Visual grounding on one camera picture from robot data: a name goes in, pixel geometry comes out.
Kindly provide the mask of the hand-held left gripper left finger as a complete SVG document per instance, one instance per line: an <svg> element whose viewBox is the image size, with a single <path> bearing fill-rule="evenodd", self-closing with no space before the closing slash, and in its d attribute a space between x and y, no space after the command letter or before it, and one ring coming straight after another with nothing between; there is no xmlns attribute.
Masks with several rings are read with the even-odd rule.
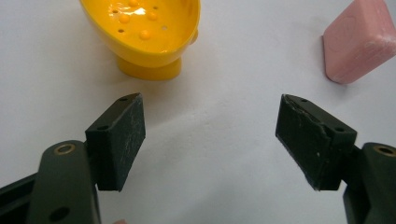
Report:
<svg viewBox="0 0 396 224"><path fill-rule="evenodd" d="M85 134L89 155L98 159L99 190L122 191L146 138L142 94L133 93L116 100Z"/></svg>

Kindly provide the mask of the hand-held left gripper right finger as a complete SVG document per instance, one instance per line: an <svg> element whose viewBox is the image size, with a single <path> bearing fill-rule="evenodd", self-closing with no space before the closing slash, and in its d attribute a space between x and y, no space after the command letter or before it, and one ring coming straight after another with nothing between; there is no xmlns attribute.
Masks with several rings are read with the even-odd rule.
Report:
<svg viewBox="0 0 396 224"><path fill-rule="evenodd" d="M337 190L357 132L314 103L284 94L277 116L276 138L313 189Z"/></svg>

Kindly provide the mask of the pink soap bar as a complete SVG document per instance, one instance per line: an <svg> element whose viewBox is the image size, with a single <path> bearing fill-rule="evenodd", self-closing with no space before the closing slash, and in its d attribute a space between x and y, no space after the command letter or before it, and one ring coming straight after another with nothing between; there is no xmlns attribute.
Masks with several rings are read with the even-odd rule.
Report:
<svg viewBox="0 0 396 224"><path fill-rule="evenodd" d="M385 0L353 0L322 36L325 74L350 84L396 55L396 27Z"/></svg>

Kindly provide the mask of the yellow plastic soap dish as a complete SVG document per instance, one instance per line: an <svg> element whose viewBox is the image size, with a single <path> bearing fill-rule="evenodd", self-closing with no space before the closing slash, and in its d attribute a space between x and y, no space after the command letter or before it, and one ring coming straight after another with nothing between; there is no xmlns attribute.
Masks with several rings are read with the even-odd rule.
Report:
<svg viewBox="0 0 396 224"><path fill-rule="evenodd" d="M198 36L201 0L79 0L122 73L168 80Z"/></svg>

